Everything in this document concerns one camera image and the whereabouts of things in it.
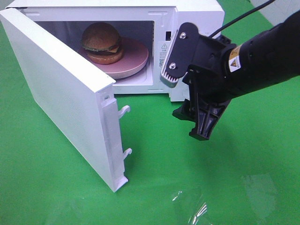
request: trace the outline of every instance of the green table surface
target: green table surface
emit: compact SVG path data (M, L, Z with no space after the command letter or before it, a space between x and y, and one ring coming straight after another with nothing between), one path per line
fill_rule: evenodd
M219 2L225 22L253 8ZM223 34L271 27L255 13ZM133 153L113 193L34 102L2 25L0 49L1 225L300 224L299 77L234 99L204 142L167 94L117 95Z

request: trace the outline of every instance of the cable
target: cable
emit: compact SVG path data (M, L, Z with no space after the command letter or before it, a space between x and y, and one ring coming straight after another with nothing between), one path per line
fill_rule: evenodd
M251 9L250 11L240 15L239 17L235 18L234 20L230 21L229 23L225 24L224 26L220 27L219 29L217 29L215 32L213 32L211 35L209 35L210 38L212 38L213 36L215 36L216 34L218 34L220 31L224 30L225 28L229 27L230 25L234 24L235 22L243 19L244 17L266 7L267 5L271 4L272 2L274 2L275 0L269 0L263 4L261 4L260 6Z

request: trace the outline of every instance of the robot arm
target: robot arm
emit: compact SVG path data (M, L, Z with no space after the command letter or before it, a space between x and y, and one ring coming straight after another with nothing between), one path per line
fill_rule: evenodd
M200 35L192 23L182 24L161 73L171 88L182 77L189 85L190 100L173 116L195 122L189 135L208 140L231 99L300 74L299 40L300 11L239 46L223 35Z

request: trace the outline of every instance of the microwave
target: microwave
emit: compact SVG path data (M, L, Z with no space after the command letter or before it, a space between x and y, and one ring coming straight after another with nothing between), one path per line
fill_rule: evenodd
M160 72L176 31L194 23L208 36L222 26L224 11L216 0L15 0L0 19L36 103L115 192L128 179L115 94L169 94L183 101L188 86L170 89ZM81 53L81 38L91 24L111 24L123 38L147 49L135 74L112 79Z

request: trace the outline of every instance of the open microwave door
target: open microwave door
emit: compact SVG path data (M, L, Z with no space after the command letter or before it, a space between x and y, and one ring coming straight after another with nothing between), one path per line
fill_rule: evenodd
M68 140L115 192L128 180L115 82L15 8L0 18L30 91Z

